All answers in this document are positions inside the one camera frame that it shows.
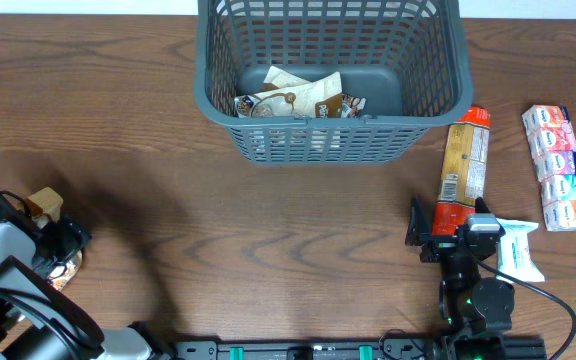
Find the brown white snack pouch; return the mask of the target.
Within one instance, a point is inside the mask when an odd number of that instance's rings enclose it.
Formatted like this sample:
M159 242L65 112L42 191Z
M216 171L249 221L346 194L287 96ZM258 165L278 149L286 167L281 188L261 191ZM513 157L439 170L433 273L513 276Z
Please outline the brown white snack pouch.
M340 118L342 103L339 72L310 82L275 66L270 67L262 92L234 99L238 116L244 118Z
M366 104L365 98L342 93L339 72L310 82L271 66L261 90L254 117L356 118Z
M45 187L25 198L30 208L32 221L40 228L56 223L61 219L63 198L52 188ZM77 274L83 263L83 252L77 251L69 260L59 263L48 275L48 282L58 291L62 291Z

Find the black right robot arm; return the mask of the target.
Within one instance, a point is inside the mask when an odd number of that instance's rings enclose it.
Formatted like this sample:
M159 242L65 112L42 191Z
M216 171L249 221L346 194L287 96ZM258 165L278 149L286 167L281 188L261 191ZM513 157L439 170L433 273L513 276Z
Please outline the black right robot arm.
M494 277L482 277L479 264L496 253L505 234L485 202L451 235L432 232L421 202L411 200L405 244L420 249L423 263L440 265L440 315L449 327L423 345L426 359L501 359L501 335L512 328L514 288Z

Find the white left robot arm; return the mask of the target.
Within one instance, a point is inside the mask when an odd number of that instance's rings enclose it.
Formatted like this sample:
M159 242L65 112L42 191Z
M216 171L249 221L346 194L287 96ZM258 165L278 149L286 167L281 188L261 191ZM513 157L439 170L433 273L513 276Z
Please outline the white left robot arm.
M91 235L62 204L50 188L0 190L0 359L174 358L144 324L103 330L63 294Z

